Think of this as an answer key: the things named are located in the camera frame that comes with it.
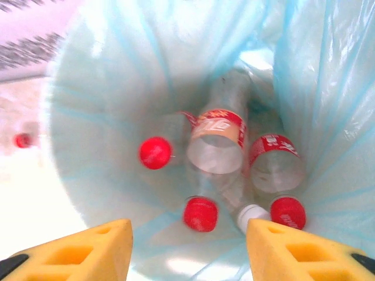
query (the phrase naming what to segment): clear plastic bottle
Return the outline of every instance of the clear plastic bottle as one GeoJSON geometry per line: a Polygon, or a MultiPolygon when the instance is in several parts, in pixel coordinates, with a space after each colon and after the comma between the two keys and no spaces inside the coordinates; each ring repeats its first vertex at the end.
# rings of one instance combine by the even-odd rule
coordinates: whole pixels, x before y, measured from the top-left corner
{"type": "Polygon", "coordinates": [[[267,199],[289,194],[305,178],[305,165],[285,136],[276,111],[258,103],[250,106],[250,177],[255,192],[267,199]]]}
{"type": "Polygon", "coordinates": [[[243,165],[250,77],[232,69],[214,81],[210,100],[197,119],[187,147],[188,160],[211,174],[238,175],[243,165]]]}
{"type": "Polygon", "coordinates": [[[221,198],[229,210],[236,226],[246,235],[247,223],[252,218],[270,220],[270,214],[255,203],[249,180],[239,175],[236,181],[228,188],[219,190],[221,198]]]}
{"type": "Polygon", "coordinates": [[[151,169],[182,163],[196,117],[186,111],[167,114],[150,122],[146,140],[139,147],[141,163],[151,169]]]}
{"type": "Polygon", "coordinates": [[[306,212],[302,203],[293,195],[276,196],[270,204],[271,220],[296,229],[306,224],[306,212]]]}
{"type": "Polygon", "coordinates": [[[215,229],[219,219],[219,194],[214,186],[213,174],[206,173],[187,164],[190,178],[194,179],[193,189],[195,195],[187,199],[182,215],[183,222],[192,230],[210,232],[215,229]]]}

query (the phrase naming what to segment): trash bin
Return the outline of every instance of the trash bin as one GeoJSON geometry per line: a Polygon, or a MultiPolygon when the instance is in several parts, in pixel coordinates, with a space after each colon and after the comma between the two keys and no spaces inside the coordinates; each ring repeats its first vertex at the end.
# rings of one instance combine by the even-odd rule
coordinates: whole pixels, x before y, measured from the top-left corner
{"type": "Polygon", "coordinates": [[[181,221],[192,194],[184,168],[137,161],[144,122],[197,111],[209,81],[234,64],[306,161],[305,230],[375,256],[373,14],[365,0],[83,7],[52,65],[44,113],[56,169],[87,226],[132,219],[130,276],[248,280],[245,237],[225,209],[213,232],[191,231],[181,221]]]}

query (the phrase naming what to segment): red bottle label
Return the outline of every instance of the red bottle label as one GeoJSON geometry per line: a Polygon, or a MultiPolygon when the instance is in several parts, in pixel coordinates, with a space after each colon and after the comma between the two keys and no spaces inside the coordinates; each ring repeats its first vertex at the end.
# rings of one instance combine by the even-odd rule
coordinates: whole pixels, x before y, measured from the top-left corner
{"type": "Polygon", "coordinates": [[[299,157],[293,143],[282,135],[264,135],[258,138],[252,145],[249,151],[250,166],[253,165],[259,155],[272,150],[283,150],[293,153],[299,157]]]}
{"type": "Polygon", "coordinates": [[[192,130],[193,130],[197,124],[197,118],[193,114],[187,111],[178,111],[177,113],[181,113],[186,117],[186,119],[190,122],[192,126],[192,130]]]}
{"type": "Polygon", "coordinates": [[[213,109],[198,117],[192,139],[203,135],[220,135],[231,139],[243,149],[245,132],[246,124],[237,114],[225,109],[213,109]]]}

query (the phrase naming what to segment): white surface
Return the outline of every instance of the white surface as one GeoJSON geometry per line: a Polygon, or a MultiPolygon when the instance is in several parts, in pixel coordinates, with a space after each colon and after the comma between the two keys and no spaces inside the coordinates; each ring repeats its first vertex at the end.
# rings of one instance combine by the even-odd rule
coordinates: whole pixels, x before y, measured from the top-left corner
{"type": "Polygon", "coordinates": [[[47,153],[18,149],[14,134],[38,120],[42,79],[0,85],[0,260],[17,251],[86,229],[47,153]]]}

